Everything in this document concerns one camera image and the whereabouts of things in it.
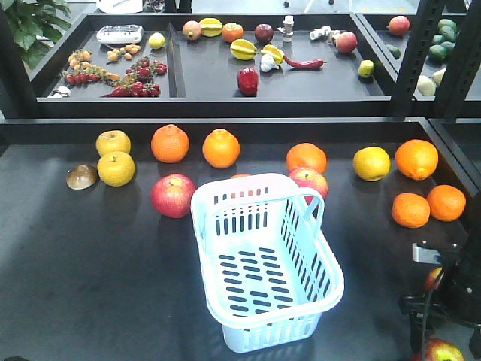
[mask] shelf post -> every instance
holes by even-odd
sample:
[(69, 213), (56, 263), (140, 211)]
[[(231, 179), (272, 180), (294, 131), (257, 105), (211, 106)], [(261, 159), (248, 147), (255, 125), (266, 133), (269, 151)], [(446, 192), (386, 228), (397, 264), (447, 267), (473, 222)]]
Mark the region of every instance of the shelf post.
[(0, 79), (5, 88), (5, 94), (0, 96), (6, 96), (12, 105), (2, 109), (2, 112), (5, 118), (35, 118), (38, 109), (37, 98), (2, 5), (0, 5), (0, 44), (2, 44)]
[(471, 2), (460, 30), (434, 98), (436, 117), (459, 116), (481, 65), (481, 1)]
[(446, 1), (419, 2), (416, 17), (411, 22), (409, 41), (391, 96), (390, 108), (394, 117), (405, 117), (412, 110), (414, 90)]

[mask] green leaves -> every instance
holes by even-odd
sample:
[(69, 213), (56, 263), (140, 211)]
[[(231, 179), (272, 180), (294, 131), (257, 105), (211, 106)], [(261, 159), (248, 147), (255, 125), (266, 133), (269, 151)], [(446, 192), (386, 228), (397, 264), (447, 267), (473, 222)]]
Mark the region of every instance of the green leaves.
[(50, 49), (37, 37), (45, 37), (56, 43), (61, 30), (71, 24), (57, 16), (61, 11), (70, 16), (66, 0), (0, 0), (15, 42), (20, 47), (21, 57), (30, 68), (35, 67)]

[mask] tangerine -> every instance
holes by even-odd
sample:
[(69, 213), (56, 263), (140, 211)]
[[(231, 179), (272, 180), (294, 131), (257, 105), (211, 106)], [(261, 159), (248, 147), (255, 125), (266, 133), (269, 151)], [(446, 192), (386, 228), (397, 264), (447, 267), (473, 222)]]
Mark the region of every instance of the tangerine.
[(300, 143), (292, 147), (286, 156), (287, 172), (296, 168), (308, 167), (324, 173), (328, 166), (328, 157), (324, 150), (312, 143)]
[(419, 228), (429, 220), (429, 204), (426, 198), (415, 193), (400, 193), (392, 203), (394, 221), (407, 228)]
[(233, 165), (241, 153), (239, 140), (225, 129), (214, 129), (204, 140), (202, 153), (214, 168), (224, 169)]
[(426, 199), (431, 208), (431, 216), (443, 222), (457, 220), (466, 206), (463, 192), (448, 184), (435, 186)]
[(190, 142), (181, 128), (168, 124), (156, 130), (150, 147), (154, 157), (160, 162), (177, 163), (186, 156)]
[(406, 177), (422, 181), (436, 170), (437, 149), (428, 141), (411, 139), (396, 150), (395, 161), (399, 171)]

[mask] basket handle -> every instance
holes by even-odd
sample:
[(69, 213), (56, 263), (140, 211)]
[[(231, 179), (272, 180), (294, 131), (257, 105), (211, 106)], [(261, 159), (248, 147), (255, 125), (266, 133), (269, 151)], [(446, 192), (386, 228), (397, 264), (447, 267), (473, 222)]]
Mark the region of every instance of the basket handle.
[(300, 196), (312, 196), (313, 200), (310, 202), (310, 204), (307, 206), (306, 211), (304, 212), (303, 218), (307, 220), (309, 217), (314, 216), (313, 212), (316, 209), (317, 206), (319, 206), (319, 209), (317, 210), (317, 215), (314, 217), (316, 219), (316, 228), (314, 231), (320, 232), (321, 229), (321, 224), (322, 224), (322, 215), (324, 214), (324, 199), (320, 195), (319, 192), (317, 192), (313, 188), (309, 187), (298, 187), (298, 188), (292, 188), (289, 190), (288, 194), (281, 194), (281, 195), (274, 195), (272, 193), (266, 193), (266, 194), (261, 194), (258, 196), (249, 196), (249, 197), (242, 197), (242, 198), (233, 198), (233, 199), (227, 199), (225, 201), (222, 201), (220, 203), (217, 203), (213, 207), (210, 208), (208, 212), (204, 214), (204, 219), (201, 221), (201, 224), (199, 226), (200, 234), (202, 239), (205, 239), (205, 223), (208, 218), (211, 218), (215, 213), (221, 211), (222, 209), (225, 208), (231, 208), (231, 207), (239, 207), (242, 205), (251, 205), (255, 203), (263, 203), (263, 202), (276, 202), (276, 201), (282, 201), (284, 199), (289, 199), (293, 197), (300, 197)]

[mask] white plastic basket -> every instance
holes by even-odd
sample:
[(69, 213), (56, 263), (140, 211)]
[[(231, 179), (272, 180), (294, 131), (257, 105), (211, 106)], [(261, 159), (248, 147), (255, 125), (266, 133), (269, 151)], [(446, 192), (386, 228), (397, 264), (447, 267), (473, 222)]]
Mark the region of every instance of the white plastic basket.
[(219, 180), (195, 191), (191, 211), (207, 306), (231, 350), (307, 338), (340, 301), (343, 273), (320, 229), (317, 191), (281, 174)]

